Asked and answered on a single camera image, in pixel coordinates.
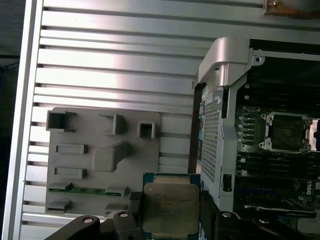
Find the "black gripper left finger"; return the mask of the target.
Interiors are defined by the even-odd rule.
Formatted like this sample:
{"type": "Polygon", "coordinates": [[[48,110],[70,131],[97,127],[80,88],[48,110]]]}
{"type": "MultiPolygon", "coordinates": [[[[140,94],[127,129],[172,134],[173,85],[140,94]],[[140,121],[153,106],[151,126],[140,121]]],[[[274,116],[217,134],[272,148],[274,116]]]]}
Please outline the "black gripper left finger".
{"type": "Polygon", "coordinates": [[[143,240],[143,192],[130,194],[127,210],[113,212],[101,222],[93,215],[82,215],[48,236],[47,240],[143,240]]]}

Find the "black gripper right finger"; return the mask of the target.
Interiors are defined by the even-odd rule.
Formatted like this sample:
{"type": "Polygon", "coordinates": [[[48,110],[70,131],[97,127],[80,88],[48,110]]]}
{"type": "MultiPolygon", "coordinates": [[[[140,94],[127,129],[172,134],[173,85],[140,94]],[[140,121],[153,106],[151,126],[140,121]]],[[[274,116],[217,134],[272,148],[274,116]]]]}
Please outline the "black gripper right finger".
{"type": "Polygon", "coordinates": [[[221,211],[207,190],[199,194],[199,222],[207,240],[308,240],[309,237],[270,214],[241,218],[221,211]]]}

